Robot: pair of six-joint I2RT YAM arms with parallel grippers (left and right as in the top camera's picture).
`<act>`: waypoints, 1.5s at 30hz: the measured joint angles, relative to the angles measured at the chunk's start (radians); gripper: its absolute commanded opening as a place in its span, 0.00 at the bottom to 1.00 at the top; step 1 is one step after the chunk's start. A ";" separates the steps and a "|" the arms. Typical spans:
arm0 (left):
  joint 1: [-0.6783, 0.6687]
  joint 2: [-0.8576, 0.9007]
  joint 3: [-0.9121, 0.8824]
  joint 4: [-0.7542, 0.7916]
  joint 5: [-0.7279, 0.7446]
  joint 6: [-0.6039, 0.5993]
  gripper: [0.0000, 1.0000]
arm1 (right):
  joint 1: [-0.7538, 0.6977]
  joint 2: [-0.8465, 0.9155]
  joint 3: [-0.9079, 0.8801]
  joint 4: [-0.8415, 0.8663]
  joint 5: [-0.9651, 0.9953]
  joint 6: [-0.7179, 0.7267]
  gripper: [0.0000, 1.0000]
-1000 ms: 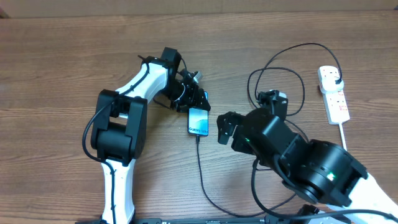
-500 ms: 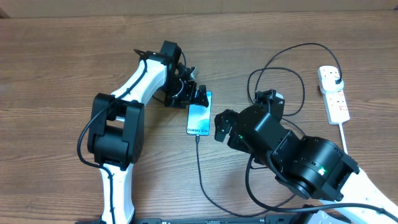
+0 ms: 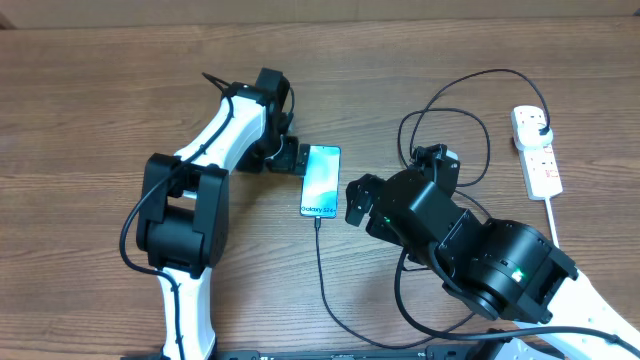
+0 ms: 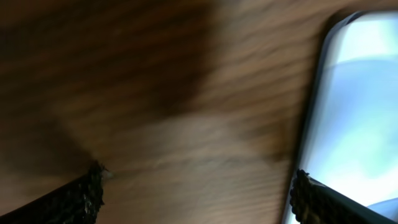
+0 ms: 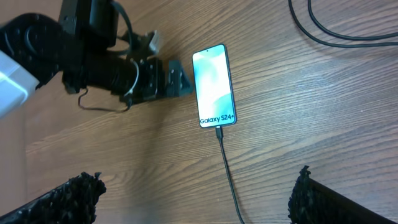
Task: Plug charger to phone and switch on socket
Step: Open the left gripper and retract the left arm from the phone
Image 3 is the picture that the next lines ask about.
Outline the Samsung Galaxy smartphone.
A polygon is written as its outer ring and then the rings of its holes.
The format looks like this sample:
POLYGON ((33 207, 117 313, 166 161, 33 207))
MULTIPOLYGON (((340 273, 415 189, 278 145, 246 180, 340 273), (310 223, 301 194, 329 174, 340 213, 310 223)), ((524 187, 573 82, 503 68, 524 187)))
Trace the Samsung Galaxy smartphone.
POLYGON ((310 146, 301 192, 302 216, 336 217, 340 163, 341 149, 338 146, 310 146))

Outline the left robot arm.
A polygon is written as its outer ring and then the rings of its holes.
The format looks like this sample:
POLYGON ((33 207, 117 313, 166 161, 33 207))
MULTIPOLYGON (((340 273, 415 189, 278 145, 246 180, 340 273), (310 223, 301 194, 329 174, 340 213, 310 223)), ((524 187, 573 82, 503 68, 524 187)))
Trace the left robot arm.
POLYGON ((162 289, 166 339, 159 359, 210 359, 211 276, 229 234, 233 171, 302 176, 309 147, 290 135, 295 95, 280 71, 264 68, 254 84, 207 80, 221 92, 217 114, 187 146, 147 161, 141 198, 121 233, 136 228, 144 273, 162 289))

